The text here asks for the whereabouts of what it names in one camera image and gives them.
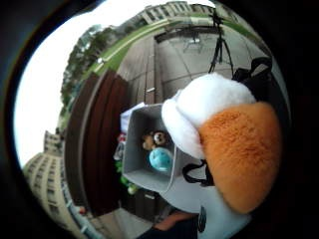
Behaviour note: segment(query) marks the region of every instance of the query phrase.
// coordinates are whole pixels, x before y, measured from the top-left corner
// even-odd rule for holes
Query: gray box
[[[132,112],[123,159],[123,176],[132,183],[158,193],[167,192],[180,174],[178,158],[182,152],[170,140],[167,148],[173,155],[169,173],[159,172],[149,162],[150,152],[142,147],[142,136],[166,128],[161,120],[161,104],[150,105]]]

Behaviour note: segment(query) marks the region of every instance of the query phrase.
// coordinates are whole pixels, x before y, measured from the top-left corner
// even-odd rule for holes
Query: building
[[[156,6],[148,6],[139,15],[146,20],[148,24],[163,19],[183,16],[192,12],[190,5],[185,1],[173,1]]]
[[[32,192],[48,215],[76,238],[105,238],[74,205],[64,179],[59,134],[45,132],[44,151],[39,152],[23,167]]]

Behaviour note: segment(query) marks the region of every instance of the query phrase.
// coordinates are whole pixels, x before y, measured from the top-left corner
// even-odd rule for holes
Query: plush toy
[[[149,162],[160,172],[170,172],[172,155],[164,146],[168,144],[167,134],[162,130],[152,131],[142,136],[143,149],[150,151]]]
[[[206,160],[214,186],[232,210],[245,214],[262,203],[282,147],[270,104],[257,102],[244,84],[213,73],[166,100],[161,117],[180,150]]]
[[[149,155],[149,161],[153,168],[161,172],[170,172],[172,156],[168,149],[156,147]]]
[[[142,136],[143,149],[152,150],[157,146],[165,146],[167,144],[167,134],[162,130],[151,131],[149,134]]]

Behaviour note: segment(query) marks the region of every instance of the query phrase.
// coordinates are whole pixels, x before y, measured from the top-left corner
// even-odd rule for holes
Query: backpack strap
[[[206,160],[203,160],[201,159],[201,164],[198,165],[198,164],[194,164],[194,163],[190,163],[188,165],[186,165],[183,169],[182,169],[182,175],[184,177],[184,179],[189,182],[189,183],[197,183],[199,182],[201,186],[213,186],[214,183],[213,183],[213,178],[212,178],[212,175],[209,171],[209,168],[207,166],[207,162]],[[191,177],[189,176],[189,172],[194,170],[194,169],[198,169],[198,168],[201,168],[205,166],[205,176],[206,176],[206,179],[198,179],[198,178],[194,178],[194,177]]]

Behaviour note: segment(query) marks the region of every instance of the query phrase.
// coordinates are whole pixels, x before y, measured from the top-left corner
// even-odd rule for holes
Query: pavement
[[[227,26],[222,28],[234,71],[237,68],[250,69],[253,58],[266,56],[254,43],[239,33]],[[159,81],[160,86],[158,84],[156,91],[160,91],[162,100],[172,97],[178,89],[206,74],[218,37],[216,34],[199,34],[199,41],[195,44],[188,44],[191,39],[182,37],[171,38],[158,44],[154,35],[136,41],[118,70],[118,74],[129,82],[131,106],[145,99],[141,91],[147,90],[148,82],[144,83],[148,80],[147,73],[155,74],[155,81]],[[224,46],[222,60],[221,64],[216,64],[215,71],[231,78],[231,68]]]

